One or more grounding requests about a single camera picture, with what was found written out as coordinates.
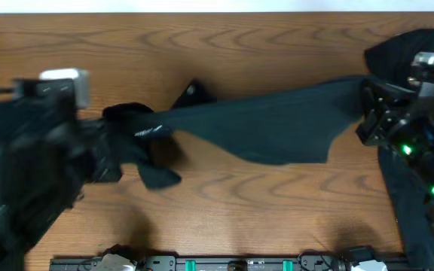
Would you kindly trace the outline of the dark teal t-shirt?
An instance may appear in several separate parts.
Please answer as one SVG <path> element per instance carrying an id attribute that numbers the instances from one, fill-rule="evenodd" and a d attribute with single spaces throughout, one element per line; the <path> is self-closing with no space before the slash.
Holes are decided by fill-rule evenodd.
<path id="1" fill-rule="evenodd" d="M 152 145 L 183 131 L 243 160 L 265 165 L 326 163 L 332 142 L 362 116 L 363 76 L 310 87 L 219 101 L 194 80 L 167 111 L 138 102 L 103 110 L 108 137 L 120 164 L 136 165 L 149 190 L 182 178 L 153 158 Z"/>

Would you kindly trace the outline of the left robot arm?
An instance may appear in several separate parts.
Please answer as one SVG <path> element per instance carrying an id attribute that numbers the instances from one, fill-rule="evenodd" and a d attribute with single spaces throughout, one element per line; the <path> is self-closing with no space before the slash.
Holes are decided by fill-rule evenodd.
<path id="1" fill-rule="evenodd" d="M 89 182 L 117 182 L 120 166 L 97 122 L 72 103 L 0 102 L 0 270 L 24 255 Z"/>

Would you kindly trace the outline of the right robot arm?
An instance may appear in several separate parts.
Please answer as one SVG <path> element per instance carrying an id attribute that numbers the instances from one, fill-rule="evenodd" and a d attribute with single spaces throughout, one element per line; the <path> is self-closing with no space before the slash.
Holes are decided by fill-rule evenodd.
<path id="1" fill-rule="evenodd" d="M 434 84 L 406 89 L 362 82 L 364 119 L 356 133 L 364 145 L 389 147 L 423 182 L 426 218 L 434 237 Z"/>

